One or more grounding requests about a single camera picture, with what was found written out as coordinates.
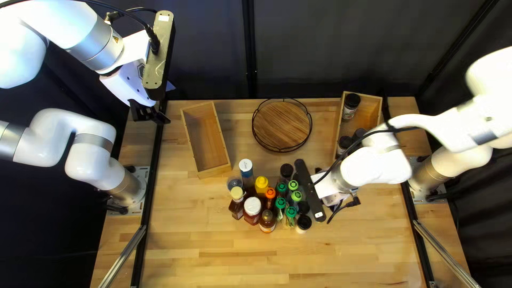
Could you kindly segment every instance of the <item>mounting plate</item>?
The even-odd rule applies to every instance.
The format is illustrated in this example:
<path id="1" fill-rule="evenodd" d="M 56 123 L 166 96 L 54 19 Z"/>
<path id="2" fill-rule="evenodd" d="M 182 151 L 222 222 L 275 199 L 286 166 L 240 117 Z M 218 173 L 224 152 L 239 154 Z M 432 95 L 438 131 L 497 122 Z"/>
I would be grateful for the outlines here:
<path id="1" fill-rule="evenodd" d="M 149 166 L 135 166 L 135 172 L 132 173 L 137 179 L 142 180 L 144 184 L 147 184 L 147 179 L 150 174 L 150 167 Z M 144 210 L 144 200 L 145 197 L 140 200 L 140 203 L 134 206 L 127 207 L 128 213 L 125 215 L 120 214 L 119 212 L 110 211 L 107 210 L 106 215 L 107 216 L 136 216 L 136 215 L 142 215 L 142 210 Z M 110 199 L 107 201 L 107 205 L 112 205 L 116 207 L 121 207 L 114 203 L 114 200 Z"/>
<path id="2" fill-rule="evenodd" d="M 419 157 L 417 157 L 417 156 L 410 156 L 410 157 L 407 157 L 407 158 L 409 160 L 409 164 L 411 165 L 411 168 L 413 169 L 413 175 L 414 175 L 416 170 L 421 166 L 421 162 L 418 162 L 418 158 Z M 414 193 L 414 189 L 412 189 L 412 187 L 410 185 L 409 185 L 409 190 L 411 190 L 411 196 L 413 197 L 414 204 L 442 204 L 442 203 L 447 203 L 446 199 L 438 199 L 438 200 L 433 200 L 431 202 L 428 202 L 425 199 L 426 195 L 420 194 L 420 193 Z M 444 184 L 441 184 L 436 190 L 440 194 L 441 193 L 446 193 L 446 188 L 444 187 Z"/>

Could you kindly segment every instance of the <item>white sticker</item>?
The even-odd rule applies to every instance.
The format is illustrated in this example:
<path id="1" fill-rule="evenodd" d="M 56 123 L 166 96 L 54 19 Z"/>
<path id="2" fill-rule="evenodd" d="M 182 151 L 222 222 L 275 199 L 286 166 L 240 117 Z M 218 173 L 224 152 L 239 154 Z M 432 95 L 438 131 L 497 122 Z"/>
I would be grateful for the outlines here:
<path id="1" fill-rule="evenodd" d="M 166 15 L 160 15 L 160 16 L 158 16 L 158 21 L 165 21 L 165 22 L 169 22 L 169 16 L 166 16 Z"/>

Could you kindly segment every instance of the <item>green bottle cap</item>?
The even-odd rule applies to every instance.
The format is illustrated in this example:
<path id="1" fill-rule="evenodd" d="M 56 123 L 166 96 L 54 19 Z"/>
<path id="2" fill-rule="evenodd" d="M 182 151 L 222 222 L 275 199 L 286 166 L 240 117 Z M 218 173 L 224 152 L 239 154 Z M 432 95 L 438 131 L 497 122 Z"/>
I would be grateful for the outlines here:
<path id="1" fill-rule="evenodd" d="M 285 193 L 286 192 L 286 183 L 279 182 L 278 183 L 278 192 L 279 193 Z"/>
<path id="2" fill-rule="evenodd" d="M 295 210 L 295 207 L 288 207 L 288 209 L 286 209 L 286 216 L 293 218 L 295 215 L 297 215 L 297 210 Z"/>
<path id="3" fill-rule="evenodd" d="M 295 181 L 295 180 L 291 180 L 290 183 L 288 183 L 288 188 L 291 190 L 291 191 L 295 191 L 297 190 L 298 188 L 298 182 Z"/>
<path id="4" fill-rule="evenodd" d="M 284 207 L 286 207 L 286 200 L 283 198 L 283 197 L 279 197 L 276 201 L 275 201 L 275 206 L 279 209 L 282 209 Z"/>
<path id="5" fill-rule="evenodd" d="M 299 202 L 302 199 L 302 193 L 298 190 L 293 191 L 291 199 L 295 202 Z"/>

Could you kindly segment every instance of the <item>orange bottle cap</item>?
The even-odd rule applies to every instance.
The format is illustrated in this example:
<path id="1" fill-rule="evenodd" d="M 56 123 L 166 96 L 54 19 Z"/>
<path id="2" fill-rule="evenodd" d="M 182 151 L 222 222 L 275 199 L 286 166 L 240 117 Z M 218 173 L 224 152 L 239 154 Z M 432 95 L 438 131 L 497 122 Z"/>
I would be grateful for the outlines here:
<path id="1" fill-rule="evenodd" d="M 267 198 L 269 198 L 269 199 L 274 198 L 275 197 L 275 189 L 274 188 L 268 188 L 267 192 L 265 192 L 265 196 L 267 196 Z"/>

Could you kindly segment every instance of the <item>yellow bottle cap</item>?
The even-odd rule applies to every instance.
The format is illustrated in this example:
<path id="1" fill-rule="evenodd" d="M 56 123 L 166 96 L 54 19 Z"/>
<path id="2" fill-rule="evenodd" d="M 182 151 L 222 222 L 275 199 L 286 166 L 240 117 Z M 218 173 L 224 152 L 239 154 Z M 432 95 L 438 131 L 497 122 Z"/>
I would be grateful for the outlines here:
<path id="1" fill-rule="evenodd" d="M 231 189 L 230 194 L 233 199 L 240 199 L 242 198 L 242 195 L 244 195 L 244 192 L 242 191 L 242 188 L 235 186 Z"/>
<path id="2" fill-rule="evenodd" d="M 265 188 L 268 186 L 268 179 L 267 177 L 265 176 L 258 176 L 258 178 L 256 178 L 256 186 L 258 186 L 258 188 Z"/>

